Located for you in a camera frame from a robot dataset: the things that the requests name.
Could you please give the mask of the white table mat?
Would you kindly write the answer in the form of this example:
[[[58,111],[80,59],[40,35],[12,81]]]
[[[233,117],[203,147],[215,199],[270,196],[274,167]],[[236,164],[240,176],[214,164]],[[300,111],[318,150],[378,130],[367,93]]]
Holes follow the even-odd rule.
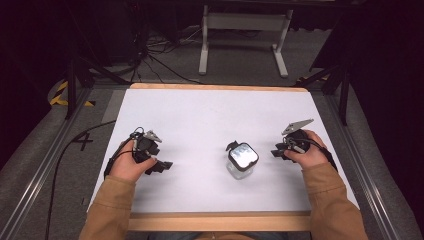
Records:
[[[129,89],[105,155],[137,128],[162,140],[158,158],[169,170],[140,178],[135,213],[307,211],[299,165],[271,154],[289,123],[329,136],[308,92]],[[248,143],[259,155],[253,173],[236,180],[227,170],[229,143]]]

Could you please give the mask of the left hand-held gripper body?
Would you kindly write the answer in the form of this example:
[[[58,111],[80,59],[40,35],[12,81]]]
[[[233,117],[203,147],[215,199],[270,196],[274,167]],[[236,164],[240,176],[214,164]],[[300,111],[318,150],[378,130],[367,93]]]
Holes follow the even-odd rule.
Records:
[[[143,127],[137,127],[130,134],[130,138],[134,141],[132,155],[136,163],[141,163],[159,153],[158,144],[162,140],[153,130],[145,132]]]

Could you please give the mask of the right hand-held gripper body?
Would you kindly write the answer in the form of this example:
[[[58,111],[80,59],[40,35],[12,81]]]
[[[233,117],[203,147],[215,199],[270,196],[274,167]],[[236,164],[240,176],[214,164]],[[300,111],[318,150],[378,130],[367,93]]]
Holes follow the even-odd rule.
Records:
[[[303,127],[312,123],[313,119],[306,119],[298,122],[289,123],[282,132],[283,145],[286,149],[304,154],[310,148],[310,142],[307,133]]]

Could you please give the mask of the person's left hand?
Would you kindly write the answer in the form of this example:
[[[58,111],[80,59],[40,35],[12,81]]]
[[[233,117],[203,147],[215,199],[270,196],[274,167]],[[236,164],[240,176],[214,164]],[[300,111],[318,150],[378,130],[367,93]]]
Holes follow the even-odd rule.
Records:
[[[110,176],[136,182],[145,171],[156,164],[156,158],[149,158],[144,162],[136,163],[132,155],[133,146],[134,141],[130,140],[122,147],[110,170]]]

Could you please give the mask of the person's right hand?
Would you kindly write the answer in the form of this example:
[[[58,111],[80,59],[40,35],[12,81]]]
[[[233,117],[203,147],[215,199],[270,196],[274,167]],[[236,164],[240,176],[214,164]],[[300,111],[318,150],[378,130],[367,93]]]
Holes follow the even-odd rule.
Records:
[[[289,159],[298,163],[303,170],[328,163],[327,157],[320,150],[321,147],[326,148],[326,145],[323,143],[322,139],[314,131],[306,130],[306,133],[308,138],[315,141],[318,146],[311,144],[309,150],[304,154],[291,150],[286,150],[284,154],[289,157]]]

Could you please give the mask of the black metal stand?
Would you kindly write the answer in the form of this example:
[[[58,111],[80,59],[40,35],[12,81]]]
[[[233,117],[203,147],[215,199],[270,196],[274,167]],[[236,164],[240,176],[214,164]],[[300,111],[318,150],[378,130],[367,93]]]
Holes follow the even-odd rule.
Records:
[[[95,80],[90,69],[96,70],[101,76],[109,78],[120,85],[130,85],[130,82],[125,81],[106,68],[101,67],[85,57],[74,54],[71,57],[66,71],[66,80],[68,83],[68,107],[67,115],[65,117],[66,120],[70,119],[76,113],[77,83],[80,83],[83,89],[91,89],[94,86]]]
[[[339,63],[325,68],[309,77],[301,77],[300,81],[294,84],[294,87],[306,88],[309,84],[327,76],[327,80],[321,87],[321,91],[324,95],[331,95],[334,94],[337,89],[340,89],[338,116],[344,126],[347,125],[347,102],[350,83],[348,67],[349,64],[345,60],[341,60]]]

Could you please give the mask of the clear jar with black lid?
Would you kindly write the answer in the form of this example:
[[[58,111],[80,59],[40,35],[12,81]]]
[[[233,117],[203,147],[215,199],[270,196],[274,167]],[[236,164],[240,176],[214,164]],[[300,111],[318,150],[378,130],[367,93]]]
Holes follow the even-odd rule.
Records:
[[[236,179],[241,180],[250,176],[258,163],[258,153],[246,142],[233,141],[226,147],[228,162],[226,168]]]

